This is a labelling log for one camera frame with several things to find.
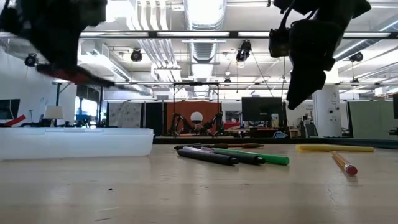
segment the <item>lamp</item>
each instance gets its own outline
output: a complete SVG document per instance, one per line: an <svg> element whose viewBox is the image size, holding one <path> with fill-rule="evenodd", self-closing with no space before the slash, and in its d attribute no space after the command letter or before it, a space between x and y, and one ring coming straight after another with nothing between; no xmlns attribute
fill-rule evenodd
<svg viewBox="0 0 398 224"><path fill-rule="evenodd" d="M63 119L63 110L61 106L46 106L44 111L45 119L51 119L51 127L54 127L56 119Z"/></svg>

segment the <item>ceiling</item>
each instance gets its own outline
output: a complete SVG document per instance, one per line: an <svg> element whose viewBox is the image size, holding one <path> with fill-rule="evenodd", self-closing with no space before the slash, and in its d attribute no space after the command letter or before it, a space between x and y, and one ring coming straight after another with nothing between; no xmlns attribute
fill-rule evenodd
<svg viewBox="0 0 398 224"><path fill-rule="evenodd" d="M126 17L129 11L123 7L128 0L108 0L107 12L113 15L113 21L100 24L98 27L90 27L87 30L129 30L126 23ZM227 0L226 14L223 23L223 30L258 30L269 31L279 26L282 14L276 7L266 7L266 1L260 0ZM380 26L384 26L391 21L398 21L398 0L380 0L369 1L373 8L371 11L362 16L353 19L349 24L347 31L379 31ZM182 0L167 1L167 24L170 30L185 30L185 15ZM304 16L292 12L288 18L287 24L302 19ZM212 72L211 81L222 82L225 73L230 72L232 82L281 82L283 74L286 74L289 80L289 71L292 68L289 58L271 58L268 51L267 39L253 39L252 54L246 60L243 68L238 68L234 60L236 49L241 43L241 39L228 39L224 44L218 44L218 50L215 59L215 66ZM172 39L172 47L178 65L181 67L181 77L189 78L192 75L191 57L188 44L182 43L181 39ZM359 40L343 40L336 52L341 52L347 46L358 43ZM140 48L140 44L135 39L104 39L96 41L96 45L104 43L109 47L109 57L129 76L136 81L153 81L151 72L151 61L147 54L142 51L143 59L141 62L132 62L130 54L133 48ZM27 55L35 50L26 41L11 39L8 42L9 51L18 55ZM398 51L395 49L397 42L395 40L382 40L366 49L361 53L364 55L362 62L340 61L335 67L339 71L341 81L349 82L354 77L360 77L362 74L370 74L378 71L380 68L389 66L396 62ZM101 65L87 65L96 75L104 76L110 79L119 80L117 75L111 71L104 69ZM378 82L387 80L388 78L398 78L398 66L391 65L391 69L386 72L380 72L372 77L363 80L364 82ZM351 86L341 87L342 89L351 90L350 93L366 93L375 88L375 86L367 86L357 90L352 90Z"/></svg>

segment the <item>orange colored pencil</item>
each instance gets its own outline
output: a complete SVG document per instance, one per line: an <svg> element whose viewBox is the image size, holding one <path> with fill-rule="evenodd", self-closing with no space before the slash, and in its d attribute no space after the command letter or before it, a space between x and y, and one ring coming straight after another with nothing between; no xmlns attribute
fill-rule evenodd
<svg viewBox="0 0 398 224"><path fill-rule="evenodd" d="M338 163L338 165L342 167L348 175L356 175L358 173L357 168L348 162L343 156L335 151L331 152L331 154L335 158L335 161Z"/></svg>

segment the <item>clear plastic bin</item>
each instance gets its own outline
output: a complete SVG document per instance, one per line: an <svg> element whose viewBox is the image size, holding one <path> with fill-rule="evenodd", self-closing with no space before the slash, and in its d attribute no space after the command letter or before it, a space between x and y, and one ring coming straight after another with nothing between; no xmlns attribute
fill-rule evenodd
<svg viewBox="0 0 398 224"><path fill-rule="evenodd" d="M153 138L140 128L0 128L0 160L146 156Z"/></svg>

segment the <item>white column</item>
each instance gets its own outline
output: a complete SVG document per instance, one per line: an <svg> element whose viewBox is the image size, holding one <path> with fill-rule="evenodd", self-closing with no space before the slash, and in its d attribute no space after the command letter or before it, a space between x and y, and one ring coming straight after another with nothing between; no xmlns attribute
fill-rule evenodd
<svg viewBox="0 0 398 224"><path fill-rule="evenodd" d="M327 80L338 78L337 70L326 73ZM341 136L340 96L337 85L324 86L313 94L315 126L320 137Z"/></svg>

